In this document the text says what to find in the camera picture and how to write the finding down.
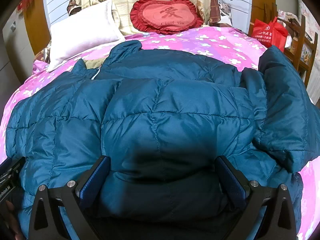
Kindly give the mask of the person's left hand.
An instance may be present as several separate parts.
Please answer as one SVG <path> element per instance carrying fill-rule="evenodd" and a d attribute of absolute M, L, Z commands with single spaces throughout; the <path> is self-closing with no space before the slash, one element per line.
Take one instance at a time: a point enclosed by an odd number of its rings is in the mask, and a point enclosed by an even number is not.
<path fill-rule="evenodd" d="M 16 240 L 23 240 L 24 235 L 16 216 L 14 215 L 14 210 L 14 205 L 8 200 L 1 204 L 1 215 L 4 218 L 6 226 L 14 232 L 14 238 Z"/>

